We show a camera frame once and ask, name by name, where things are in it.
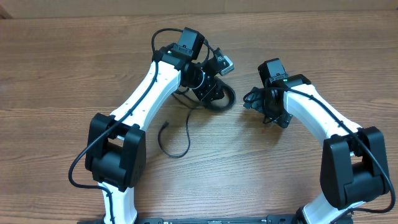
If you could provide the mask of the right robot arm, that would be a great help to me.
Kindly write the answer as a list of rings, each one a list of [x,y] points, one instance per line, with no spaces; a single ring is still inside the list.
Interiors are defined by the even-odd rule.
[[[263,87],[247,93],[244,107],[265,124],[286,128],[296,117],[322,147],[321,193],[295,214],[268,215],[266,223],[352,223],[354,212],[387,213],[396,203],[383,133],[363,128],[325,101],[302,74],[290,76],[279,58],[258,66]]]

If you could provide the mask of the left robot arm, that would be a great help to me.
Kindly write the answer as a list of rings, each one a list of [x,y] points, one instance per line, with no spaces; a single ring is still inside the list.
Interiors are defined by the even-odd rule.
[[[198,106],[213,111],[234,105],[234,91],[218,78],[234,69],[233,62],[198,31],[186,27],[179,33],[178,42],[152,49],[150,69],[131,96],[90,122],[78,158],[103,193],[105,214],[98,223],[137,223],[134,187],[146,166],[146,131],[169,96],[192,91]]]

